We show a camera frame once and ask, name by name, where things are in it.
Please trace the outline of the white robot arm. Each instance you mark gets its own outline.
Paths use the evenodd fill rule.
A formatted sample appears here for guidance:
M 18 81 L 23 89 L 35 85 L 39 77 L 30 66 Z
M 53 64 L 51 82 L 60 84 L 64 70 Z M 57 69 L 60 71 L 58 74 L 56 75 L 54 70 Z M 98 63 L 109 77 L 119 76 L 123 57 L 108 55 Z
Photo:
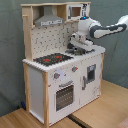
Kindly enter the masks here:
M 88 35 L 98 39 L 125 30 L 128 30 L 128 15 L 122 16 L 116 24 L 105 27 L 99 21 L 84 16 L 78 22 L 78 31 L 71 35 L 70 43 L 76 47 L 91 51 L 93 42 L 87 38 Z

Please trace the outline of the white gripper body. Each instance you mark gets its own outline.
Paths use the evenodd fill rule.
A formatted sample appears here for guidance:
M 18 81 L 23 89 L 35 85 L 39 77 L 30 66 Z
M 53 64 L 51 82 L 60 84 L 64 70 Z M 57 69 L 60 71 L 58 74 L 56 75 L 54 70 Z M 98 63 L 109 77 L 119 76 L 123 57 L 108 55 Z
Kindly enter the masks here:
M 88 40 L 85 35 L 79 35 L 78 33 L 73 33 L 71 35 L 70 43 L 76 47 L 83 48 L 87 51 L 92 50 L 93 42 L 91 40 Z

